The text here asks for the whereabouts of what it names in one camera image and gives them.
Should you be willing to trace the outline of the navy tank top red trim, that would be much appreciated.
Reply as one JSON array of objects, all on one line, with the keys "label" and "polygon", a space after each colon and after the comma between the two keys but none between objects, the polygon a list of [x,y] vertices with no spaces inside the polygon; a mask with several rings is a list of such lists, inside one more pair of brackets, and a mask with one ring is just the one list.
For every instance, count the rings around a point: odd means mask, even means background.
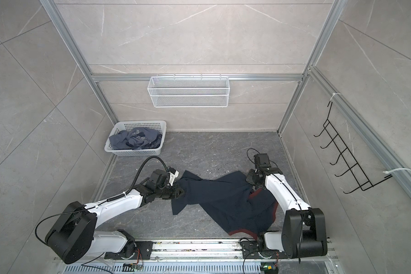
[{"label": "navy tank top red trim", "polygon": [[198,204],[227,234],[242,232],[254,239],[276,220],[275,197],[268,190],[254,190],[240,171],[216,180],[202,179],[185,171],[177,184],[184,195],[171,201],[173,215],[187,205]]}]

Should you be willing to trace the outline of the white plastic laundry basket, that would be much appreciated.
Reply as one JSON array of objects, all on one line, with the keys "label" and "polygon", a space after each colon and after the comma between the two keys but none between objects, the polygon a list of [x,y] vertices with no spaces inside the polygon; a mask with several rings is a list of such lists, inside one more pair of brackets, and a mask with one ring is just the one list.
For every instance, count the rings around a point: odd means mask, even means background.
[{"label": "white plastic laundry basket", "polygon": [[[145,127],[148,129],[154,129],[159,131],[162,134],[162,142],[158,148],[146,149],[146,150],[114,150],[110,144],[109,137],[115,134],[118,134],[120,131],[127,130],[131,131],[136,127]],[[164,138],[166,135],[167,123],[165,121],[126,121],[118,122],[114,125],[114,128],[111,130],[110,135],[105,144],[105,151],[108,153],[115,154],[117,156],[153,156],[159,155],[161,153]]]}]

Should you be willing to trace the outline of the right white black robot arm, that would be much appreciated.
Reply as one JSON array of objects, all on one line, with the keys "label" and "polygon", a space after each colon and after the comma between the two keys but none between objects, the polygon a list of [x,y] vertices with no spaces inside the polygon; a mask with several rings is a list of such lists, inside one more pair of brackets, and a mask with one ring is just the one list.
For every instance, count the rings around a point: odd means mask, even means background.
[{"label": "right white black robot arm", "polygon": [[265,232],[260,237],[263,248],[282,252],[289,259],[327,255],[323,211],[311,207],[297,194],[267,154],[257,153],[250,161],[255,168],[248,172],[247,182],[268,190],[285,214],[282,231]]}]

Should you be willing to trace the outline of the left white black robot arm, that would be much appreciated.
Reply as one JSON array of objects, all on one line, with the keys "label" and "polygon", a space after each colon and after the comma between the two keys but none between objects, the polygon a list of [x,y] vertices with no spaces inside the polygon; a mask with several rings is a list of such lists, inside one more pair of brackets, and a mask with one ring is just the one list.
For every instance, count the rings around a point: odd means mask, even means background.
[{"label": "left white black robot arm", "polygon": [[47,233],[44,243],[66,264],[86,255],[111,253],[122,259],[138,254],[135,238],[123,229],[104,232],[97,228],[127,211],[136,210],[155,199],[173,200],[184,191],[176,184],[179,172],[155,170],[150,177],[123,192],[103,201],[82,204],[70,203],[56,215],[57,221]]}]

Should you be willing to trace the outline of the grey blue tank top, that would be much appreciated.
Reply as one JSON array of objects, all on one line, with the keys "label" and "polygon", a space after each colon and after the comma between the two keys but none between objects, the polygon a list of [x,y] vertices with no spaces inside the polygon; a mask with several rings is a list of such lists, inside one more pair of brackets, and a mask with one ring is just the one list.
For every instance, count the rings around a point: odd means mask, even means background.
[{"label": "grey blue tank top", "polygon": [[136,127],[131,131],[123,130],[109,137],[114,150],[146,150],[158,148],[162,134],[154,129]]}]

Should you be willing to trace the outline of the small circuit board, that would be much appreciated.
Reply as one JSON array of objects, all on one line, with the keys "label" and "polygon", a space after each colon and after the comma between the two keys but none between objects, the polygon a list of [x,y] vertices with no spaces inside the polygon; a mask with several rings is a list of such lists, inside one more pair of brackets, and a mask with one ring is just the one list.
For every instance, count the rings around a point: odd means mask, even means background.
[{"label": "small circuit board", "polygon": [[143,265],[141,264],[124,263],[122,266],[123,272],[135,272],[135,271],[141,271],[142,269],[143,269]]}]

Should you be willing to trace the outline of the white zip tie upper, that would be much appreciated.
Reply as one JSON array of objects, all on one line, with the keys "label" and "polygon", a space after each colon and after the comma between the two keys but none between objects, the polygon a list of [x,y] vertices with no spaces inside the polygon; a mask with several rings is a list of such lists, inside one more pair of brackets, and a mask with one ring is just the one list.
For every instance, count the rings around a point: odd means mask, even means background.
[{"label": "white zip tie upper", "polygon": [[332,99],[333,99],[335,96],[337,96],[337,95],[341,95],[341,93],[340,93],[340,92],[333,92],[333,93],[332,93],[332,96],[331,96],[330,99],[329,99],[329,101],[332,102]]}]

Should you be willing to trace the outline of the white zip tie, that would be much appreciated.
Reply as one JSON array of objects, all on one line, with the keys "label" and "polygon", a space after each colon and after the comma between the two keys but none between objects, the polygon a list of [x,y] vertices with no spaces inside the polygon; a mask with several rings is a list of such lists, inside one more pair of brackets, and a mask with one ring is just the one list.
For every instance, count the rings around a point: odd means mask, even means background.
[{"label": "white zip tie", "polygon": [[332,102],[332,99],[333,99],[335,96],[337,96],[337,95],[341,95],[341,93],[340,93],[340,92],[333,92],[333,93],[332,93],[332,96],[331,96],[330,99],[329,99],[329,101]]},{"label": "white zip tie", "polygon": [[392,174],[392,173],[394,173],[394,172],[399,172],[399,171],[411,172],[411,169],[405,168],[405,167],[399,167],[399,168],[396,168],[396,169],[391,169],[391,170],[383,171],[382,173],[384,173],[384,174],[386,174],[386,175],[389,175],[389,174]]}]

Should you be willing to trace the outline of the white zip tie lower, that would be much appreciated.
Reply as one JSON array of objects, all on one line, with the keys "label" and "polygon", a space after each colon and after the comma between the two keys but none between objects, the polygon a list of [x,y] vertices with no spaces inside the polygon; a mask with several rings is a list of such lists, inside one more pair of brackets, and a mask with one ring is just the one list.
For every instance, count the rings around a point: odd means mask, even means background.
[{"label": "white zip tie lower", "polygon": [[399,172],[399,171],[411,172],[411,169],[405,168],[405,167],[399,167],[399,168],[396,168],[396,169],[391,169],[391,170],[383,171],[382,173],[384,173],[384,174],[386,174],[386,175],[389,175],[389,174],[392,174],[392,173],[394,173],[394,172]]}]

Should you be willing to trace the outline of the aluminium mounting rail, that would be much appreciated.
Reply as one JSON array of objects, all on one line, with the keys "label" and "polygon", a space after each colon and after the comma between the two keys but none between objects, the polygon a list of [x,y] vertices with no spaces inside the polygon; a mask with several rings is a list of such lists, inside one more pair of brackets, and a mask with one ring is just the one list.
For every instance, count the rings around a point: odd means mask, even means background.
[{"label": "aluminium mounting rail", "polygon": [[66,264],[89,261],[93,258],[99,260],[122,261],[124,263],[142,264],[148,261],[267,261],[284,263],[291,261],[287,259],[243,259],[239,239],[156,239],[136,240],[154,242],[153,250],[149,260],[114,260],[105,259],[108,251],[96,251],[88,255],[73,255],[70,259],[63,259]]}]

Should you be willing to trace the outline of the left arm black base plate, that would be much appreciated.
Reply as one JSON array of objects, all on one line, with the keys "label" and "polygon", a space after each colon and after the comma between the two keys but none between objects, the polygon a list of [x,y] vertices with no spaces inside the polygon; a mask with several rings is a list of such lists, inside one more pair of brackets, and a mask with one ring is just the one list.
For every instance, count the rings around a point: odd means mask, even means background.
[{"label": "left arm black base plate", "polygon": [[105,259],[114,260],[149,260],[153,250],[154,242],[138,241],[134,244],[130,243],[120,252],[105,254]]}]

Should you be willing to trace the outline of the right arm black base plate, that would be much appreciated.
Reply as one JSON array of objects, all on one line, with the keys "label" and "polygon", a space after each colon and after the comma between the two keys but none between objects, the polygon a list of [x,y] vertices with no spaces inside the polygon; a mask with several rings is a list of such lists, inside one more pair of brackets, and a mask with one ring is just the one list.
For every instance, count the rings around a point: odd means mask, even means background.
[{"label": "right arm black base plate", "polygon": [[273,251],[262,249],[259,247],[259,243],[252,241],[247,238],[242,238],[239,240],[239,245],[242,249],[243,259],[287,259],[286,254],[281,251]]}]

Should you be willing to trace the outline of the aluminium frame profiles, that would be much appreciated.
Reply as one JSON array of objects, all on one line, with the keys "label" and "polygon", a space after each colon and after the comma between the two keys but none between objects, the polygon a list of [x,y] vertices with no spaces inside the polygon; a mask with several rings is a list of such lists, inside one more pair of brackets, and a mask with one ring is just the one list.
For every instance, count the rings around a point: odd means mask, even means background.
[{"label": "aluminium frame profiles", "polygon": [[[54,1],[41,1],[42,7],[47,12],[52,23],[57,29],[60,37],[64,41],[66,47],[77,63],[79,69],[84,75],[85,80],[90,85],[92,91],[96,94],[99,102],[102,104],[104,110],[108,114],[113,123],[118,121],[107,99],[102,94],[100,87],[97,85],[100,81],[148,81],[151,74],[93,74],[88,63],[77,46],[73,36],[65,24],[59,9]],[[227,74],[231,81],[297,81],[298,86],[292,96],[291,102],[287,107],[285,115],[277,129],[278,133],[284,132],[284,129],[293,113],[298,100],[300,99],[303,89],[309,79],[314,80],[323,91],[327,92],[331,97],[335,92],[334,85],[324,76],[321,71],[315,66],[316,61],[321,56],[321,51],[325,48],[328,37],[333,32],[333,25],[338,22],[340,13],[344,10],[345,1],[335,1],[328,19],[321,31],[321,36],[317,40],[315,49],[309,58],[309,64],[300,74],[279,73],[279,74]],[[342,113],[343,117],[352,125],[355,131],[361,136],[368,147],[378,157],[380,162],[388,169],[396,169],[405,167],[406,164],[399,158],[398,155],[382,140],[379,134],[371,127],[371,125],[355,110],[352,105],[342,96],[337,95],[332,99]],[[392,173],[398,184],[403,188],[406,194],[411,198],[411,172],[399,171]]]}]

